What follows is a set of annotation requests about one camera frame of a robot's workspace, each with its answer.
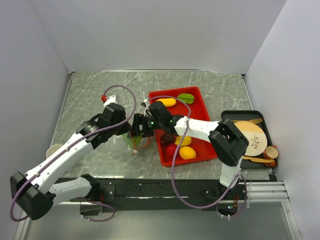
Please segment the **green lettuce toy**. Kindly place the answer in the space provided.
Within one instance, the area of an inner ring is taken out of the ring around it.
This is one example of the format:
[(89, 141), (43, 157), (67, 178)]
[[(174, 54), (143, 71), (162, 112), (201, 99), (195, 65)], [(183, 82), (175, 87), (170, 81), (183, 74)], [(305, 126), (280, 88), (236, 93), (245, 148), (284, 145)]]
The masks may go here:
[(126, 143), (130, 148), (135, 149), (135, 148), (138, 148), (140, 146), (140, 143), (142, 141), (142, 136), (141, 135), (132, 136), (131, 133), (128, 132), (125, 135), (124, 139), (126, 140)]

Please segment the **clear zip bag orange zipper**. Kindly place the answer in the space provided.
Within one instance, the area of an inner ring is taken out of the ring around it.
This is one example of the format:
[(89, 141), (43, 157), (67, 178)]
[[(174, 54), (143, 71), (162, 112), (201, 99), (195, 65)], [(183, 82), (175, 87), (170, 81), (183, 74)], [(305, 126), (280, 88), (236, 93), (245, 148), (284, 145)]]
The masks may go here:
[(113, 138), (114, 145), (125, 153), (137, 154), (141, 149), (147, 148), (151, 142), (151, 137), (132, 136), (131, 132), (116, 135)]

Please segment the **yellow lemon toy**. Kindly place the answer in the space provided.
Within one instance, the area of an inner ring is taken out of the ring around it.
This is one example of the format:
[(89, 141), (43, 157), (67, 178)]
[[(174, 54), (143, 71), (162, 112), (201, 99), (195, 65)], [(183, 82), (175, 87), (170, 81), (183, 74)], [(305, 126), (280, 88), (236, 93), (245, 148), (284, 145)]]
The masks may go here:
[(182, 146), (179, 148), (179, 155), (183, 160), (194, 159), (197, 157), (196, 151), (189, 146)]

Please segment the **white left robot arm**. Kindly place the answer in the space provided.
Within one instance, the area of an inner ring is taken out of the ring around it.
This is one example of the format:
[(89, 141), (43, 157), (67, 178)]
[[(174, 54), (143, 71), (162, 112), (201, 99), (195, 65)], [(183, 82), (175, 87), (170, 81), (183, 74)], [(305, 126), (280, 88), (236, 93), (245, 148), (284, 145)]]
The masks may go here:
[(25, 174), (17, 171), (10, 177), (13, 203), (29, 218), (38, 220), (61, 202), (76, 198), (99, 199), (100, 183), (89, 174), (59, 184), (56, 181), (84, 155), (113, 135), (127, 133), (130, 128), (123, 106), (113, 102), (106, 105), (102, 113), (84, 121), (45, 161)]

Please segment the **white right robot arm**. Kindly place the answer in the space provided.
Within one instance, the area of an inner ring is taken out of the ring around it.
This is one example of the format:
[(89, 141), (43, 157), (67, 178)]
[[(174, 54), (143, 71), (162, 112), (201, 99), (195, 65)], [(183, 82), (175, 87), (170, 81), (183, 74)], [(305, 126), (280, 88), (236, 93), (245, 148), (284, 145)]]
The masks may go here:
[(211, 143), (222, 162), (219, 195), (232, 198), (240, 178), (241, 162), (249, 145), (248, 139), (229, 119), (204, 121), (188, 115), (171, 114), (162, 102), (145, 104), (145, 113), (136, 113), (131, 125), (131, 136), (151, 137), (156, 130), (175, 136), (189, 136)]

